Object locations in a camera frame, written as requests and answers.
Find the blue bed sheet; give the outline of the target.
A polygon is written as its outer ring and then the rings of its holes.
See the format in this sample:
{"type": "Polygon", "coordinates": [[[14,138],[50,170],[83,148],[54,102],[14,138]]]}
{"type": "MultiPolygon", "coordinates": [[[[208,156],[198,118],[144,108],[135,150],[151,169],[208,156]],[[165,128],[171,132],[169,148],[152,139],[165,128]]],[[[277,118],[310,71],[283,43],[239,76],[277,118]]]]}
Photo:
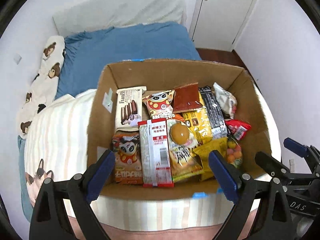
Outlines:
{"type": "MultiPolygon", "coordinates": [[[[200,59],[186,28],[176,22],[139,24],[128,28],[110,27],[93,32],[83,31],[63,38],[65,59],[54,101],[67,94],[77,96],[90,89],[96,91],[100,74],[107,64],[144,59],[200,59]]],[[[26,138],[18,135],[18,149],[20,140],[26,138]]],[[[21,184],[20,149],[19,173],[21,184]]],[[[44,176],[44,179],[52,178],[41,168],[37,170],[37,174],[44,176]]]]}

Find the wall socket by bed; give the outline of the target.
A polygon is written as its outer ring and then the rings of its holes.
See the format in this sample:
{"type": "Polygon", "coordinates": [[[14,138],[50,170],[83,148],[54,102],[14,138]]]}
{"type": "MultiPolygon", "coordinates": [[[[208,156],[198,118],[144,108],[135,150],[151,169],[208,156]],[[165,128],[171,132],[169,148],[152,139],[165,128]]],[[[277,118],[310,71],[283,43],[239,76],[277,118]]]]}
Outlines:
{"type": "Polygon", "coordinates": [[[22,59],[22,57],[21,57],[20,54],[16,53],[16,54],[14,55],[14,62],[15,62],[17,65],[20,63],[21,59],[22,59]]]}

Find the panda snack bag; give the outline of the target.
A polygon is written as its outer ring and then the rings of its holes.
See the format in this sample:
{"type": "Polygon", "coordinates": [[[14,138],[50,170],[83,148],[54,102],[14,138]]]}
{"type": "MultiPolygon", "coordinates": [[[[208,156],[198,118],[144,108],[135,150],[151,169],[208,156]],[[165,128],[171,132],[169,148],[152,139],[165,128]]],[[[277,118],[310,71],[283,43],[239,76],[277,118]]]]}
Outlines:
{"type": "Polygon", "coordinates": [[[118,184],[142,185],[143,171],[139,133],[118,131],[112,137],[112,144],[116,158],[115,182],[118,184]]]}
{"type": "Polygon", "coordinates": [[[146,105],[151,119],[174,118],[173,107],[171,105],[174,93],[175,91],[172,89],[142,98],[142,102],[146,105]]]}

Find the Franzzi chocolate cookie pack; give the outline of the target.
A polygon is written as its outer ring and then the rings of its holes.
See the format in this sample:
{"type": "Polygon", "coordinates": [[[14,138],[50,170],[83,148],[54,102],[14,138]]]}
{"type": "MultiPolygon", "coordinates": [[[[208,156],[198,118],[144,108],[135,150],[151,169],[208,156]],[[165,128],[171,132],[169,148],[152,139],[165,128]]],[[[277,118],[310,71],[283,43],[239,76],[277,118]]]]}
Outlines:
{"type": "Polygon", "coordinates": [[[117,90],[115,131],[138,131],[142,121],[142,98],[146,86],[129,87],[117,90]]]}

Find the panda snack bag lower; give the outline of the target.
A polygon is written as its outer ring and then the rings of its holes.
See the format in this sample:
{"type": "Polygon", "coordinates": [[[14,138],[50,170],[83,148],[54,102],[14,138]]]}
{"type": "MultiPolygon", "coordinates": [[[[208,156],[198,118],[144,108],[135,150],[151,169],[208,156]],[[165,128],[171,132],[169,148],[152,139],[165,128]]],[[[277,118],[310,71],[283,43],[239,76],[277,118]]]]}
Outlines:
{"type": "Polygon", "coordinates": [[[112,137],[112,144],[116,158],[115,182],[118,184],[142,185],[143,171],[139,133],[118,131],[112,137]]]}

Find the bear print pillow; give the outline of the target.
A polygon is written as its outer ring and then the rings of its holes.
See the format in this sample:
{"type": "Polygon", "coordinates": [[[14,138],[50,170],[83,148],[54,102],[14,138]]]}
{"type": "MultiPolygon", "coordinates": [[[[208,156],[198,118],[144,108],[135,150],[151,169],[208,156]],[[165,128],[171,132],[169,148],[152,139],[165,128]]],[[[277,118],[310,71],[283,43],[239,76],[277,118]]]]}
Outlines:
{"type": "Polygon", "coordinates": [[[17,115],[17,128],[25,139],[33,118],[55,99],[64,63],[65,39],[51,36],[44,46],[41,65],[25,96],[25,103],[17,115]]]}

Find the striped cat print blanket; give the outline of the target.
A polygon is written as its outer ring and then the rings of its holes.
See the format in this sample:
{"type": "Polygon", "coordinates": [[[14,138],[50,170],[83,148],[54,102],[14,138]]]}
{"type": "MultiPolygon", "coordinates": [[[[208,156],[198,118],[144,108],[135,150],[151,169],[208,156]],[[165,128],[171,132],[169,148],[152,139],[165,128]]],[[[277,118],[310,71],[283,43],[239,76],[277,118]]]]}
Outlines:
{"type": "MultiPolygon", "coordinates": [[[[54,181],[84,173],[87,168],[87,127],[95,90],[55,100],[34,118],[26,140],[20,140],[23,211],[31,217],[44,176],[54,181]]],[[[135,200],[100,195],[91,202],[99,222],[126,231],[162,231],[220,224],[231,209],[221,192],[176,200],[135,200]]]]}

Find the panda snack bag upper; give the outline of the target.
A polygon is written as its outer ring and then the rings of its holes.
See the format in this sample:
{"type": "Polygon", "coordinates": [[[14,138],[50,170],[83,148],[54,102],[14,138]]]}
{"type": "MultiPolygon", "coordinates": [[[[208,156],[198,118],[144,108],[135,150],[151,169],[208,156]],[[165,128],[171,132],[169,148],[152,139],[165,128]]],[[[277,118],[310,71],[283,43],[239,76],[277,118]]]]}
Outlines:
{"type": "Polygon", "coordinates": [[[172,89],[142,98],[142,102],[146,105],[151,119],[174,118],[173,107],[171,105],[174,93],[175,91],[172,89]]]}

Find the cardboard box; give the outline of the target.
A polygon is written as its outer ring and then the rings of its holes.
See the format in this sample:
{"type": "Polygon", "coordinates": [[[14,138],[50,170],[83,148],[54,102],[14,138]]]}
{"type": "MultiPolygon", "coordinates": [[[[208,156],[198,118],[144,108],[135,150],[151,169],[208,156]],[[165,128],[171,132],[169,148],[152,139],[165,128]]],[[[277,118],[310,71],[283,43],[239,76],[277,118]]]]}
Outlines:
{"type": "Polygon", "coordinates": [[[105,66],[101,72],[87,129],[88,165],[97,161],[97,148],[111,148],[116,111],[103,106],[104,95],[119,88],[146,86],[149,92],[164,91],[189,83],[200,87],[218,83],[238,101],[235,117],[252,126],[241,141],[241,170],[257,178],[265,172],[255,163],[257,152],[272,153],[271,139],[254,83],[244,68],[208,61],[123,61],[105,66]]]}

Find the colourful candy bag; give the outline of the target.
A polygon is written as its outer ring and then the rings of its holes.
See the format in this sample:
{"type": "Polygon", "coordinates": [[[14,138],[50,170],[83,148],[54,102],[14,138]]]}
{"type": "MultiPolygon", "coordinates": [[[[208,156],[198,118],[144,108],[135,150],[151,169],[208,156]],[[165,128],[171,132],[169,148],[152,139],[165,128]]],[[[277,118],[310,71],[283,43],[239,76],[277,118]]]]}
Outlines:
{"type": "Polygon", "coordinates": [[[240,168],[242,165],[242,158],[242,148],[240,144],[233,137],[228,137],[225,160],[235,168],[240,168]]]}

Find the clear yellow pastry bag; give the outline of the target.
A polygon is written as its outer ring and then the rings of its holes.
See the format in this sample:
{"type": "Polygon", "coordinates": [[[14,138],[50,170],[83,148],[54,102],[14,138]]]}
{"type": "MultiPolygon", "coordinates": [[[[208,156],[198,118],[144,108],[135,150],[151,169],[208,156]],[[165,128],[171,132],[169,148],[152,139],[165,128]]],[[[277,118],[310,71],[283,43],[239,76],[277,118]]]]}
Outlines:
{"type": "Polygon", "coordinates": [[[172,124],[179,122],[176,119],[167,120],[167,132],[168,132],[168,145],[172,179],[174,183],[189,179],[193,176],[201,175],[204,173],[203,167],[196,159],[196,155],[193,149],[185,146],[178,146],[172,142],[170,137],[170,127],[172,124]]]}

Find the white door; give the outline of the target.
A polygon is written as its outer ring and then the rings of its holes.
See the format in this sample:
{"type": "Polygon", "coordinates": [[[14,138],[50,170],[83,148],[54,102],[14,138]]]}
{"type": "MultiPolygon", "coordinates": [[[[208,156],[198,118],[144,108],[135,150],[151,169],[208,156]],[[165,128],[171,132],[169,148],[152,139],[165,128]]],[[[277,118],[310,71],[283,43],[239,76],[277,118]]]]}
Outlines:
{"type": "Polygon", "coordinates": [[[195,30],[196,48],[231,51],[254,0],[201,0],[195,30]]]}

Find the red white snack packet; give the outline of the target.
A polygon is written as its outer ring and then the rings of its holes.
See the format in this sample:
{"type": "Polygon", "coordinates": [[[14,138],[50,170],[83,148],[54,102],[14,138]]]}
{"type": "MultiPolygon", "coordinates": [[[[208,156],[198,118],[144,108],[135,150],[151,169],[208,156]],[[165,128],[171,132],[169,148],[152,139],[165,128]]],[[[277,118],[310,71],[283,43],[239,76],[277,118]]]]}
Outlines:
{"type": "Polygon", "coordinates": [[[167,120],[145,120],[138,123],[144,187],[173,187],[167,120]]]}

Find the white printed snack bag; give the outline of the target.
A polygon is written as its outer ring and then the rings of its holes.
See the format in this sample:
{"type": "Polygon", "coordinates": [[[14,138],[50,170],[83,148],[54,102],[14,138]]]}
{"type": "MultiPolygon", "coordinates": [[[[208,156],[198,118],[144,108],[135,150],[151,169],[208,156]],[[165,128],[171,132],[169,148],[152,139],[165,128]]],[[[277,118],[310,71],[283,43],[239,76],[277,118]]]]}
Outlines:
{"type": "Polygon", "coordinates": [[[221,110],[226,116],[233,119],[238,105],[236,97],[216,82],[213,84],[213,89],[221,110]]]}

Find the dark red jerky packet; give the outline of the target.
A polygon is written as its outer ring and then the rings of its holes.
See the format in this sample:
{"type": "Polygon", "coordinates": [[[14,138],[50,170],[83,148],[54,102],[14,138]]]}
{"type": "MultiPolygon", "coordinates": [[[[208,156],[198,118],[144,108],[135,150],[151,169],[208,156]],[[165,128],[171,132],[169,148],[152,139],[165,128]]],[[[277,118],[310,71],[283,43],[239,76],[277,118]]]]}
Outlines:
{"type": "Polygon", "coordinates": [[[202,103],[200,103],[197,82],[176,87],[174,90],[173,113],[190,112],[203,107],[202,103]]]}

